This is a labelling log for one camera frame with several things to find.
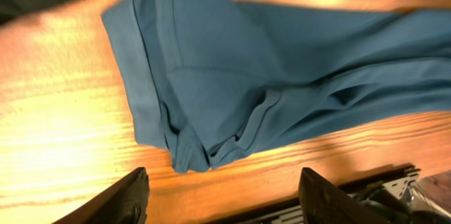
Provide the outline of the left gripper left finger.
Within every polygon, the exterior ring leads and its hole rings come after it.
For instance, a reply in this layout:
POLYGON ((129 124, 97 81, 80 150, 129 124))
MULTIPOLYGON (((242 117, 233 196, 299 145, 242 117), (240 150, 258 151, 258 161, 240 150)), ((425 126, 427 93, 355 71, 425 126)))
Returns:
POLYGON ((145 224, 148 201, 149 177, 140 167, 54 224, 145 224))

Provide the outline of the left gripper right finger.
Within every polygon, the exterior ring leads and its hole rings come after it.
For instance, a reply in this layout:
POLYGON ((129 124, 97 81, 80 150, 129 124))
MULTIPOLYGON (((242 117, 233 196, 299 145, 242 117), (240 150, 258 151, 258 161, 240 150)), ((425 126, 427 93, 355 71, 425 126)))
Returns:
POLYGON ((308 224, 387 224, 387 220, 361 206, 352 197, 311 168, 303 168, 299 202, 308 224))

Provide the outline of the blue polo shirt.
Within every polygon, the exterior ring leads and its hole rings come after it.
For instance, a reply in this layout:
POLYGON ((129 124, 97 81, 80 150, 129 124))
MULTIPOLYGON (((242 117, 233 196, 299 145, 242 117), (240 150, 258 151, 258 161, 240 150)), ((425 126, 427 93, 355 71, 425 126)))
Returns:
POLYGON ((121 0, 101 17, 139 144, 204 172, 255 152, 450 109, 450 12, 121 0))

